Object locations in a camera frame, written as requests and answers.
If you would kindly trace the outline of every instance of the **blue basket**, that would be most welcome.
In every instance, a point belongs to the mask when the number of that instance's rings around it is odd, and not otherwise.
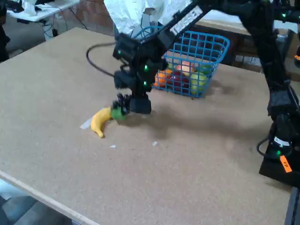
[[[160,28],[146,27],[134,38],[151,35]],[[193,98],[204,97],[229,44],[230,41],[220,35],[186,31],[173,49],[165,53],[169,67],[157,73],[153,88]]]

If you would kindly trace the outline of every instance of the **yellow banana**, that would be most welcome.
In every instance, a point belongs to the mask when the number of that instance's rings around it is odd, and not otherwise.
[[[111,118],[111,108],[104,108],[97,112],[90,123],[90,128],[92,131],[98,134],[99,137],[103,138],[102,126],[103,124]]]

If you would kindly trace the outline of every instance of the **white label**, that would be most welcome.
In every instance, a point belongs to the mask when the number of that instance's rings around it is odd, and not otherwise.
[[[256,66],[261,66],[261,61],[259,60],[259,58],[252,57],[250,64],[256,65]]]
[[[194,19],[202,14],[202,10],[199,6],[193,8],[188,14],[186,14],[177,24],[175,24],[170,31],[177,35],[180,31],[185,29]]]
[[[237,62],[242,62],[243,61],[243,56],[242,55],[237,55],[236,57],[235,57],[235,60],[237,61]]]
[[[283,146],[290,146],[289,142],[285,142],[285,141],[279,139],[278,137],[275,137],[275,138],[274,138],[274,141],[275,141],[276,143],[278,143],[278,144],[283,145]]]

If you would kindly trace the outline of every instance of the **table edge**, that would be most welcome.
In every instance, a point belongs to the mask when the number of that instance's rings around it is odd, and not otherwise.
[[[15,186],[16,188],[21,189],[22,191],[26,192],[28,195],[44,203],[50,208],[60,212],[61,214],[69,217],[70,219],[80,223],[81,225],[99,225],[98,223],[70,209],[69,207],[57,202],[56,200],[48,197],[47,195],[31,188],[29,185],[24,184],[23,182],[17,180],[16,178],[10,176],[9,174],[1,170],[0,170],[0,179],[3,179],[7,183]]]

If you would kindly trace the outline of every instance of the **orange label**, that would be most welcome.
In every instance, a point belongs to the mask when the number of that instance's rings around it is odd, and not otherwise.
[[[280,161],[281,161],[281,164],[283,165],[283,168],[285,169],[286,173],[289,173],[289,172],[292,171],[292,169],[291,169],[289,163],[287,162],[285,156],[280,156]]]

